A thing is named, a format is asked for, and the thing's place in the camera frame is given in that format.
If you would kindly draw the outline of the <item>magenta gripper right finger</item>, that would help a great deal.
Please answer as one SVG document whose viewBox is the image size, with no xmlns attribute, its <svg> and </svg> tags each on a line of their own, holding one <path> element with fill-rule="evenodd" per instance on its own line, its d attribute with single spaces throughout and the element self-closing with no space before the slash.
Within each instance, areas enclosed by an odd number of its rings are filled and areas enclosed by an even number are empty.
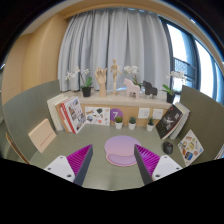
<svg viewBox="0 0 224 224">
<path fill-rule="evenodd" d="M 134 146 L 134 155 L 145 185 L 182 169 L 168 155 L 159 156 L 140 145 Z"/>
</svg>

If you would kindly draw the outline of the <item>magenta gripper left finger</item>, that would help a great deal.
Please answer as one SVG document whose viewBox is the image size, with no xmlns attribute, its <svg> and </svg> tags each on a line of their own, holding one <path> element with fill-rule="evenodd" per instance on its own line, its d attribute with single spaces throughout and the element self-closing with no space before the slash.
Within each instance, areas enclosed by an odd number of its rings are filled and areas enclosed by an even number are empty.
<svg viewBox="0 0 224 224">
<path fill-rule="evenodd" d="M 69 156 L 58 156 L 46 168 L 56 176 L 82 186 L 93 156 L 93 145 L 87 145 Z"/>
</svg>

